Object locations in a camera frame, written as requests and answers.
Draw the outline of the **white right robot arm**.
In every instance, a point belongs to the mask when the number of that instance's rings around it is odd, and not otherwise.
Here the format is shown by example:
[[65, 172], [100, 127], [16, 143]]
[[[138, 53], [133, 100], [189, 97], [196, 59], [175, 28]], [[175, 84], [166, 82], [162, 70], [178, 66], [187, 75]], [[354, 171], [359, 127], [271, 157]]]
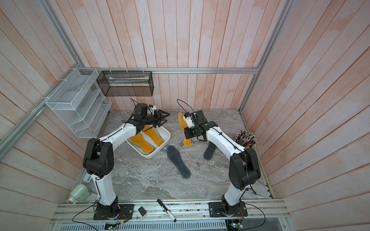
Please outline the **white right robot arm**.
[[205, 159], [209, 158], [215, 148], [228, 158], [231, 184], [222, 201], [229, 207], [238, 205], [246, 188], [261, 178], [256, 152], [233, 141], [215, 122], [208, 121], [201, 110], [186, 112], [181, 121], [186, 123], [184, 134], [187, 139], [201, 136], [211, 145], [209, 151], [204, 153]]

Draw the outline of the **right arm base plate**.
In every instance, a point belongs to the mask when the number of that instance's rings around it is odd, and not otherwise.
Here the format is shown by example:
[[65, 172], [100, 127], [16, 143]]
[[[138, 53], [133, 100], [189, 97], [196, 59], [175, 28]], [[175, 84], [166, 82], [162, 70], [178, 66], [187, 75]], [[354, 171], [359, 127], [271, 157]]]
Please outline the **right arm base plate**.
[[234, 206], [228, 205], [226, 202], [210, 202], [209, 214], [212, 218], [218, 217], [247, 217], [248, 212], [246, 210], [245, 203], [240, 201]]

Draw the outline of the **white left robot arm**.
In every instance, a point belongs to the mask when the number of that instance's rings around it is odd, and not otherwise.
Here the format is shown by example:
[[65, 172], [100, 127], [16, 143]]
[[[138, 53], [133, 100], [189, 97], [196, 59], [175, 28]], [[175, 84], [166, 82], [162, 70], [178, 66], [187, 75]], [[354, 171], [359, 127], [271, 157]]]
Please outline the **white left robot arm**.
[[88, 141], [82, 165], [95, 184], [99, 197], [98, 205], [110, 206], [117, 200], [111, 180], [115, 149], [126, 140], [140, 134], [145, 126], [150, 126], [152, 130], [163, 126], [169, 115], [170, 113], [153, 105], [138, 103], [129, 118], [115, 131]]

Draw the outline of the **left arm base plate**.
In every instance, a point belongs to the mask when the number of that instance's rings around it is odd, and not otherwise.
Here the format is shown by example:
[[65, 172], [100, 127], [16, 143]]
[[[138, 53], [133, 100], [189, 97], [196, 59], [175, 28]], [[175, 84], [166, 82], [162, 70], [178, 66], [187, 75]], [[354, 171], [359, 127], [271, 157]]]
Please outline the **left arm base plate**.
[[107, 219], [131, 219], [134, 212], [134, 204], [119, 204], [115, 200], [111, 205], [103, 205], [99, 202], [95, 209], [93, 220], [107, 220]]

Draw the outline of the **yellow insole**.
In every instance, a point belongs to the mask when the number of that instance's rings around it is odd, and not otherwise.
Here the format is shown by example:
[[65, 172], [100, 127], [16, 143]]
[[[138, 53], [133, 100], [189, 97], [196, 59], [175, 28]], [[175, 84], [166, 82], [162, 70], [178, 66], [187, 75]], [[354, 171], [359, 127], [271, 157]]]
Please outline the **yellow insole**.
[[[182, 113], [178, 114], [178, 120], [179, 120], [179, 124], [180, 124], [180, 127], [181, 127], [182, 131], [185, 132], [185, 128], [187, 128], [188, 125], [187, 125], [186, 121], [184, 120], [184, 115]], [[191, 146], [191, 140], [187, 139], [186, 136], [184, 136], [183, 144], [186, 147], [190, 147]]]
[[156, 146], [161, 146], [164, 141], [156, 132], [156, 129], [153, 126], [145, 125], [143, 133], [148, 136]]
[[144, 139], [141, 133], [131, 137], [130, 142], [140, 147], [145, 154], [149, 154], [154, 150], [153, 146]]

